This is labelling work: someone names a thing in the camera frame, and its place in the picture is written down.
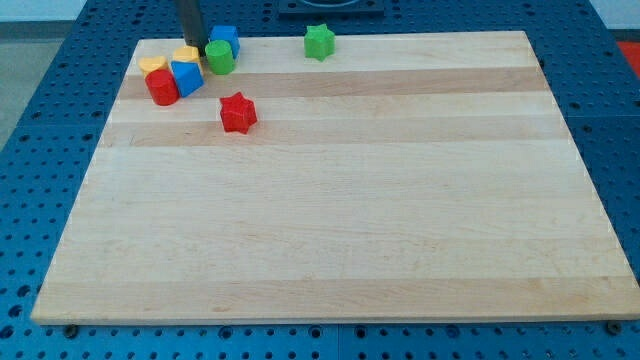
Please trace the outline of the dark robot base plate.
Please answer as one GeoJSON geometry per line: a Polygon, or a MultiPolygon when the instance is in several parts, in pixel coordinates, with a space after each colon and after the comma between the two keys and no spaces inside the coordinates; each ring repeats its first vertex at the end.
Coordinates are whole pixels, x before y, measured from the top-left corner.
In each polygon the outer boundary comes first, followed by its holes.
{"type": "Polygon", "coordinates": [[[277,0],[278,15],[301,17],[309,15],[381,15],[383,0],[277,0]]]}

